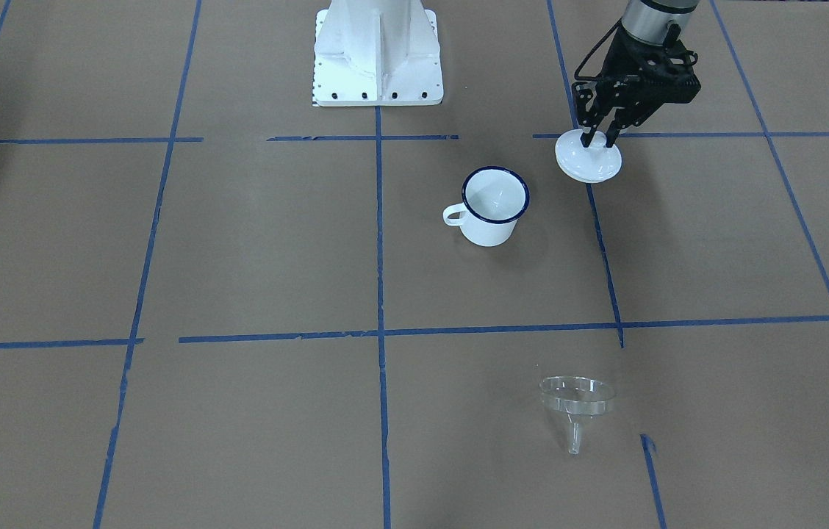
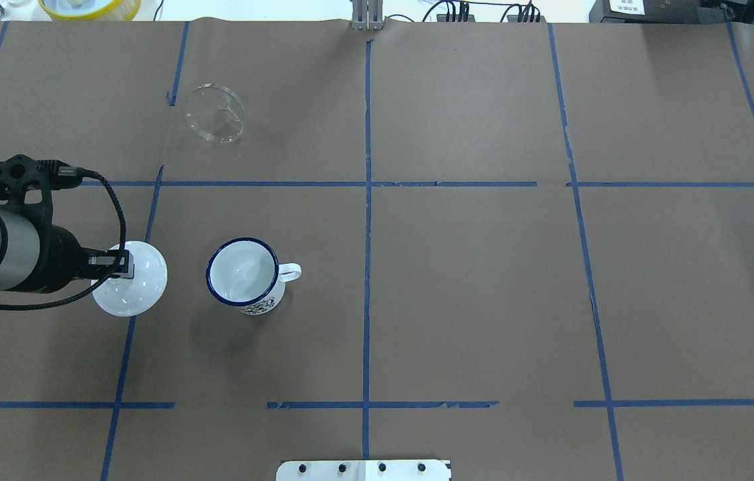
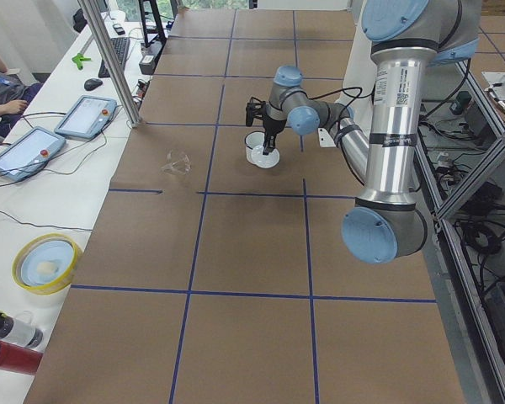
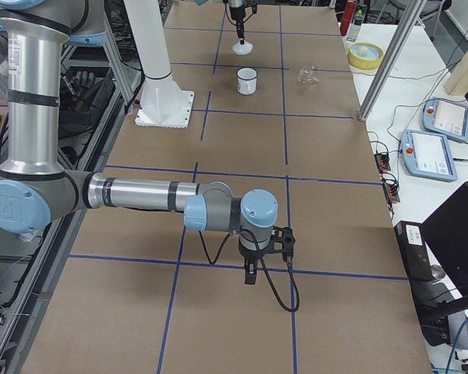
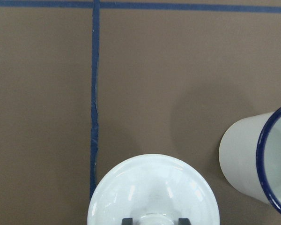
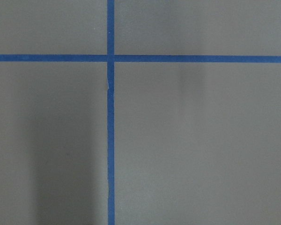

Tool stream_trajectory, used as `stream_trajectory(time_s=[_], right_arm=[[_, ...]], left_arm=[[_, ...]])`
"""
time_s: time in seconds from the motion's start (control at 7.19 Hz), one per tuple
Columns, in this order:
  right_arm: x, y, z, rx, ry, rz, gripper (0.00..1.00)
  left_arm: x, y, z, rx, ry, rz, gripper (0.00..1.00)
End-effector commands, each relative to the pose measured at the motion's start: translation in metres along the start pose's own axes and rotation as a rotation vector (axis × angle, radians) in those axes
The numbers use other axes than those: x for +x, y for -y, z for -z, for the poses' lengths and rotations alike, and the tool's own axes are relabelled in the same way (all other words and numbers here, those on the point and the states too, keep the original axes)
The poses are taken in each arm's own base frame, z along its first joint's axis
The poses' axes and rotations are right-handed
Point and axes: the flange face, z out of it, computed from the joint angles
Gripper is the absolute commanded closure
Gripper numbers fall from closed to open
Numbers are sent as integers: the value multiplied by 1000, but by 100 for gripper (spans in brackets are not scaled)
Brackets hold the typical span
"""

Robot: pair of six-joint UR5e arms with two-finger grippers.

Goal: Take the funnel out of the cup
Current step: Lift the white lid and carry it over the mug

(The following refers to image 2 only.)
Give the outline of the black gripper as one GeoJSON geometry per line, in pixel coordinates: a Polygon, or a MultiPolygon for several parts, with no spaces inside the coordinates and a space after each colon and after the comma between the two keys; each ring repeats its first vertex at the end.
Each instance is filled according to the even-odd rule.
{"type": "MultiPolygon", "coordinates": [[[[80,277],[87,265],[126,265],[130,252],[126,249],[100,251],[85,249],[66,228],[34,224],[39,235],[39,259],[29,275],[29,292],[54,293],[80,277]]],[[[88,267],[87,279],[133,279],[133,267],[88,267]]]]}

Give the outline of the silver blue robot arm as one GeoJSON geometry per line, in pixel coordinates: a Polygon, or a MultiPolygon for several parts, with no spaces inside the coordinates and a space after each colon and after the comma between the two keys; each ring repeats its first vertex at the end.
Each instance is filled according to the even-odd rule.
{"type": "Polygon", "coordinates": [[[85,249],[67,229],[0,206],[0,291],[54,293],[75,280],[104,277],[126,249],[85,249]]]}

